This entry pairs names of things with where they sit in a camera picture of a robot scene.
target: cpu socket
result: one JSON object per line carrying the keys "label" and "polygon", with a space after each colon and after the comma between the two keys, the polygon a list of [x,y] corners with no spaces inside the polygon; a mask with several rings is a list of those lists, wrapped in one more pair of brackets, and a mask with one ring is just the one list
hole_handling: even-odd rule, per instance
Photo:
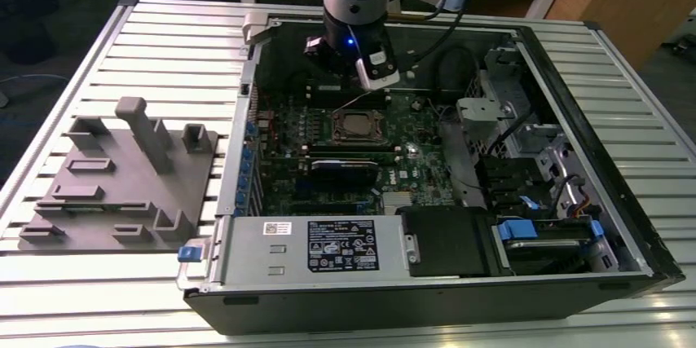
{"label": "cpu socket", "polygon": [[380,122],[384,116],[375,110],[339,110],[333,115],[336,144],[384,144]]}

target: slotted metal surface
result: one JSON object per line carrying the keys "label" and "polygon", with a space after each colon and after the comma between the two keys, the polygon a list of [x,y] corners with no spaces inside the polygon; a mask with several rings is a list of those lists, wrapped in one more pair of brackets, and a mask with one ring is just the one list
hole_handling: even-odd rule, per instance
{"label": "slotted metal surface", "polygon": [[[661,293],[608,302],[564,320],[331,334],[220,336],[175,287],[173,254],[20,255],[17,235],[72,147],[61,132],[76,115],[115,117],[123,95],[144,96],[169,129],[203,122],[229,135],[245,57],[248,11],[319,15],[308,7],[140,0],[120,7],[67,89],[64,112],[40,132],[3,189],[0,346],[693,346],[696,341],[696,165],[693,145],[603,33],[575,22],[524,21],[541,40],[577,103],[652,218],[687,281]],[[520,24],[472,16],[468,22]],[[227,140],[217,146],[197,233],[212,234]],[[189,268],[203,277],[204,265]]]}

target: power supply label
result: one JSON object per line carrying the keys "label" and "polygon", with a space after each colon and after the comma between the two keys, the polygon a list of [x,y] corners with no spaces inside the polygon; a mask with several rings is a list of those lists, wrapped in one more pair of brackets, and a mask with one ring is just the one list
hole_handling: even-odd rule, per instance
{"label": "power supply label", "polygon": [[380,269],[375,220],[308,222],[307,234],[312,272]]}

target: motherboard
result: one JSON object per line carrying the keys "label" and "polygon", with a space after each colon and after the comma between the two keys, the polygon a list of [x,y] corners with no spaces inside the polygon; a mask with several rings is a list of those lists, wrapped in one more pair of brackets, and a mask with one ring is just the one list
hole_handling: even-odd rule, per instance
{"label": "motherboard", "polygon": [[441,108],[419,95],[309,87],[260,94],[265,216],[393,214],[453,205]]}

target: blue latch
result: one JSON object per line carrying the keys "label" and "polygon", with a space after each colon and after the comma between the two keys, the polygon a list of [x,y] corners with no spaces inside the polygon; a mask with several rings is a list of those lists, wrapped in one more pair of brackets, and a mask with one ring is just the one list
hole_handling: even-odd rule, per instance
{"label": "blue latch", "polygon": [[241,157],[244,159],[251,159],[251,157],[253,156],[253,152],[251,151],[251,149],[244,146],[244,148],[241,149]]}
{"label": "blue latch", "polygon": [[529,199],[527,196],[520,196],[521,201],[524,201],[524,204],[529,207],[529,209],[537,210],[540,208],[539,203],[535,203],[532,199]]}
{"label": "blue latch", "polygon": [[499,224],[501,240],[529,240],[537,238],[533,223],[528,219],[511,219]]}
{"label": "blue latch", "polygon": [[256,135],[256,126],[251,122],[247,122],[247,134]]}
{"label": "blue latch", "polygon": [[251,163],[243,162],[239,171],[241,171],[243,174],[248,174],[251,172]]}
{"label": "blue latch", "polygon": [[237,187],[239,189],[247,189],[249,186],[249,180],[245,177],[239,177]]}
{"label": "blue latch", "polygon": [[595,239],[604,236],[604,228],[601,228],[601,223],[599,221],[592,220],[589,223],[589,228],[592,228]]}
{"label": "blue latch", "polygon": [[204,248],[199,246],[181,246],[176,259],[179,262],[201,262]]}
{"label": "blue latch", "polygon": [[237,204],[244,204],[247,200],[247,196],[243,192],[237,192],[237,197],[235,198],[235,201],[237,202]]}

